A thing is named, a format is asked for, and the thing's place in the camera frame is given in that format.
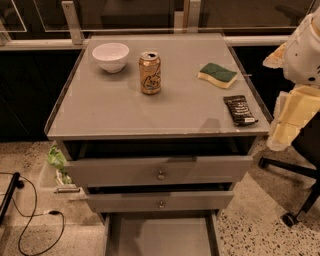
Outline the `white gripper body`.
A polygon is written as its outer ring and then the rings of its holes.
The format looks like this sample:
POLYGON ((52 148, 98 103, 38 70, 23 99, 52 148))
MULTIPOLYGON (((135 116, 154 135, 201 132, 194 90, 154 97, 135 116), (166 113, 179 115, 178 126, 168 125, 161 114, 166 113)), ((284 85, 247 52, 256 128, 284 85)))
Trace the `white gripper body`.
POLYGON ((320 85, 320 7, 308 14, 288 38, 283 73, 297 84, 320 85))

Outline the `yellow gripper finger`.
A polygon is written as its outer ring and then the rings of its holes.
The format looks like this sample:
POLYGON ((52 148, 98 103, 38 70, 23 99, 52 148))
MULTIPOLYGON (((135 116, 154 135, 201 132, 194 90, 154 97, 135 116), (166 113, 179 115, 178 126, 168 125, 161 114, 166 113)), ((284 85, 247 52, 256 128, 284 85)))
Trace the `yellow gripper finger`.
POLYGON ((285 43, 280 45, 275 51, 273 51, 269 56, 267 56, 264 59, 263 65, 265 67, 273 68, 273 69, 282 68, 285 47, 286 47, 285 43))
POLYGON ((296 85, 290 92, 281 91, 267 139, 268 148, 273 151, 285 150, 319 111, 319 87, 296 85))

